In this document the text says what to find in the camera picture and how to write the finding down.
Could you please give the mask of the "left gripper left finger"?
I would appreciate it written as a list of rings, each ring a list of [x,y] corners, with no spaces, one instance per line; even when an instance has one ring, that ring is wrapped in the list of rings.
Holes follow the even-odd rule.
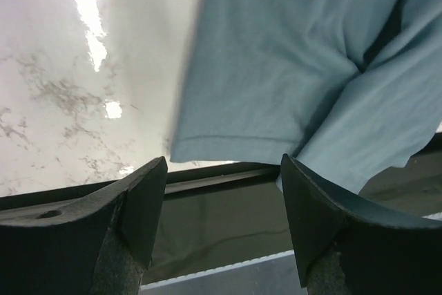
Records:
[[[151,262],[168,167],[1,199],[2,294],[137,294]]]

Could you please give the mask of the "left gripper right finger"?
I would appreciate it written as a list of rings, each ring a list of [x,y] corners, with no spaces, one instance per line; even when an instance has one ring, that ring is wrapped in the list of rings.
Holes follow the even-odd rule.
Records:
[[[300,285],[309,294],[440,294],[441,222],[381,206],[281,161]]]

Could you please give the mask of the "blue-grey t shirt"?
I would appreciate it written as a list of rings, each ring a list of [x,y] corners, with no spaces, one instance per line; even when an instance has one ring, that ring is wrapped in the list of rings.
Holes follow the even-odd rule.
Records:
[[[170,154],[289,154],[358,193],[440,123],[441,0],[204,0]]]

